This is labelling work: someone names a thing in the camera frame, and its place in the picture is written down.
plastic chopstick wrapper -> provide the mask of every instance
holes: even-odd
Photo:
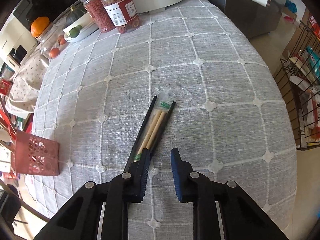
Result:
[[[154,145],[156,141],[156,137],[160,132],[161,124],[165,122],[166,115],[168,114],[174,102],[174,98],[175,98],[175,94],[169,90],[163,90],[158,95],[156,104],[154,106],[154,109],[152,110],[146,129],[143,132],[141,136],[141,140],[138,144],[139,147],[136,152],[134,161],[140,160],[141,153],[144,148],[150,150]]]

screw head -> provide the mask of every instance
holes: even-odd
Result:
[[[90,182],[87,182],[84,186],[86,188],[93,188],[94,187],[94,183],[90,181]]]
[[[236,182],[234,182],[233,180],[229,180],[227,182],[227,185],[228,185],[228,187],[236,187],[237,186]]]
[[[121,177],[124,178],[124,179],[128,179],[128,178],[131,177],[131,173],[130,172],[122,173]]]
[[[191,172],[190,173],[190,177],[192,177],[192,178],[194,178],[194,179],[196,179],[196,178],[199,178],[199,173],[197,173],[197,172],[195,172],[195,171],[193,171],[193,172]]]

white plate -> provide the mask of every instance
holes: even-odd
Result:
[[[81,29],[79,35],[75,38],[70,38],[68,35],[64,35],[64,39],[67,42],[78,42],[83,40],[84,38],[88,37],[91,33],[94,33],[96,30],[98,30],[99,27],[95,22],[92,22],[91,24],[87,25],[83,29]]]

red box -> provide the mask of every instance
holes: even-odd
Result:
[[[7,96],[9,95],[10,88],[12,86],[12,83],[10,81],[7,81],[5,79],[0,79],[0,93]]]

gray tablecloth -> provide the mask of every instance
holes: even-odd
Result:
[[[170,151],[211,180],[235,180],[284,229],[296,192],[296,150],[286,106],[246,37],[207,0],[141,15],[131,33],[99,31],[70,44],[45,74],[33,132],[60,143],[58,177],[34,177],[53,216],[86,181],[123,171],[154,95],[176,108],[149,169],[146,196],[129,209],[130,239],[192,239],[193,206],[177,200]]]

